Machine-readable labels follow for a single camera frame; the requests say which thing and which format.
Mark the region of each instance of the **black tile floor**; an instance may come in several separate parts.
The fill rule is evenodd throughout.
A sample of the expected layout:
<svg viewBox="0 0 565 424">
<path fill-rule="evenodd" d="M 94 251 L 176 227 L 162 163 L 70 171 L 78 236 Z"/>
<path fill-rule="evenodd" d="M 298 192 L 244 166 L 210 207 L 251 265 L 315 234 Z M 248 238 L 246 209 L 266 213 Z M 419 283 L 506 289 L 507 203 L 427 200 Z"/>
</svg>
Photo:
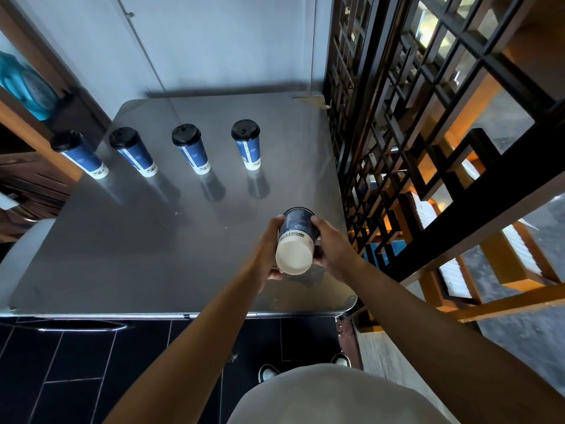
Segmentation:
<svg viewBox="0 0 565 424">
<path fill-rule="evenodd" d="M 189 323 L 141 320 L 116 333 L 90 334 L 0 326 L 1 422 L 101 423 Z M 262 364 L 286 371 L 328 363 L 339 351 L 333 317 L 246 320 L 233 347 L 235 359 L 224 366 L 199 422 L 227 422 L 257 385 Z"/>
</svg>

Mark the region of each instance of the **wooden floor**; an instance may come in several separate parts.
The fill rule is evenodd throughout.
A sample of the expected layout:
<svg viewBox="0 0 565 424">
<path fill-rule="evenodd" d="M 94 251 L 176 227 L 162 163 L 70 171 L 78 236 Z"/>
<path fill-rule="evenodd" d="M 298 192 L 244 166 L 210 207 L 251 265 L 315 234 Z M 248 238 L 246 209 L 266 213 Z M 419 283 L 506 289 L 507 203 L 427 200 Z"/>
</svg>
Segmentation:
<svg viewBox="0 0 565 424">
<path fill-rule="evenodd" d="M 428 399 L 449 421 L 458 423 L 386 333 L 357 333 L 357 341 L 366 372 L 412 388 Z"/>
</svg>

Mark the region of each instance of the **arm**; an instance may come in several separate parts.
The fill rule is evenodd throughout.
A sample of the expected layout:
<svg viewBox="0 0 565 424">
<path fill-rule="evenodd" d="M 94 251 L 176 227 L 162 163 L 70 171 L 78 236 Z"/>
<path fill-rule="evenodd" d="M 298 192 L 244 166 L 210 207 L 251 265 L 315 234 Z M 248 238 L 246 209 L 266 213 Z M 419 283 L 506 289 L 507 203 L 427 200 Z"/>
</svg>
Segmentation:
<svg viewBox="0 0 565 424">
<path fill-rule="evenodd" d="M 283 221 L 270 221 L 249 261 L 125 392 L 104 424 L 198 421 L 257 293 L 267 278 L 282 278 L 271 268 Z"/>
<path fill-rule="evenodd" d="M 565 399 L 512 354 L 418 299 L 361 258 L 326 221 L 318 263 L 349 285 L 462 423 L 562 422 Z"/>
</svg>

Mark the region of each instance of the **person's left hand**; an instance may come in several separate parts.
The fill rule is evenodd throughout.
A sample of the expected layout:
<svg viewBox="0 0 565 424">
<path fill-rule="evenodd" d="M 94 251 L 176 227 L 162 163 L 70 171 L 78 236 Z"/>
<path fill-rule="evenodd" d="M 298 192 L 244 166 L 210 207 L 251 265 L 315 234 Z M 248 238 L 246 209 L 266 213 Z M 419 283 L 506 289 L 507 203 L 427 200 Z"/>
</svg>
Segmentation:
<svg viewBox="0 0 565 424">
<path fill-rule="evenodd" d="M 280 269 L 273 268 L 275 265 L 275 253 L 278 243 L 279 227 L 284 222 L 284 216 L 278 216 L 269 221 L 269 225 L 265 229 L 259 244 L 251 255 L 244 270 L 253 271 L 261 282 L 261 289 L 268 279 L 281 280 L 283 272 Z"/>
</svg>

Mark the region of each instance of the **white shirt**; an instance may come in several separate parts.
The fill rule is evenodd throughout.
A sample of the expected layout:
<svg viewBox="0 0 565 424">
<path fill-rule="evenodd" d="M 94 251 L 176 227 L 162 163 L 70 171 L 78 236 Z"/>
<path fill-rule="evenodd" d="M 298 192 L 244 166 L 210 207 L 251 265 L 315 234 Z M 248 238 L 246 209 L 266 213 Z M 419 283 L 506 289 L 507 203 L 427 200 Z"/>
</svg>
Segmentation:
<svg viewBox="0 0 565 424">
<path fill-rule="evenodd" d="M 228 424 L 439 423 L 449 421 L 420 393 L 357 369 L 299 367 L 242 397 Z"/>
</svg>

